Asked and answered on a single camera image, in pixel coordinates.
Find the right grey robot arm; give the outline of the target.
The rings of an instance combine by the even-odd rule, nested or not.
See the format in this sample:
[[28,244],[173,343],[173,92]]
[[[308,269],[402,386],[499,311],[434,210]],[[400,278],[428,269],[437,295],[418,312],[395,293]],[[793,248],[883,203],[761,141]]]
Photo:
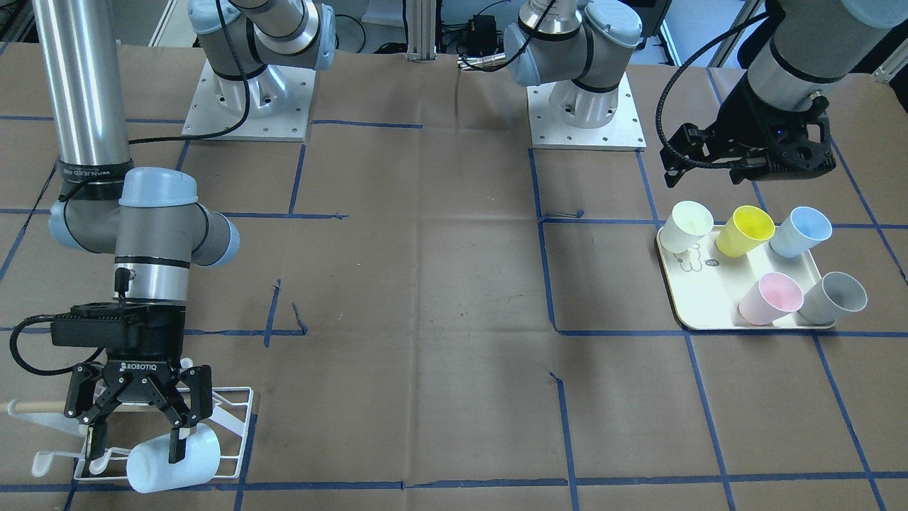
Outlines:
[[[336,23],[314,1],[194,1],[192,28],[205,49],[221,96],[239,108],[227,135],[252,114],[292,99],[275,67],[331,66]],[[65,247],[110,253],[116,267],[111,303],[75,305],[47,322],[56,346],[94,347],[94,357],[66,369],[64,414],[85,433],[85,457],[105,453],[107,419],[120,405],[153,405],[167,417],[167,460],[186,456],[197,424],[213,414],[210,366],[182,368],[185,302],[193,265],[225,265],[240,235],[197,197],[191,175],[136,167],[126,132],[122,84],[108,1],[35,1],[60,144],[60,197],[49,230]]]

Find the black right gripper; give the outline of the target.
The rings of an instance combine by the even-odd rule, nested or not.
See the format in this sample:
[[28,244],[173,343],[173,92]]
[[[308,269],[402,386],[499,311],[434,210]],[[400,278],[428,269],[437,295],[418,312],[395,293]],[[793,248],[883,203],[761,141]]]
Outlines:
[[145,330],[134,348],[103,348],[105,363],[78,363],[71,369],[64,414],[87,424],[88,462],[103,457],[108,424],[118,405],[154,405],[170,426],[168,463],[186,456],[188,428],[213,414],[213,378],[208,365],[183,369],[185,308],[174,304],[122,304],[136,308]]

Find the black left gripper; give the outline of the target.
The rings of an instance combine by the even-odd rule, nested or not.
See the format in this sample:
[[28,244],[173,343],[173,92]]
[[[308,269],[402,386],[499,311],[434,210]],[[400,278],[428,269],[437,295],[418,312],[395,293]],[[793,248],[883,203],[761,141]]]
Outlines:
[[804,112],[766,104],[749,83],[740,82],[716,119],[716,157],[729,158],[734,184],[812,179],[836,168],[831,152],[829,100],[813,93]]

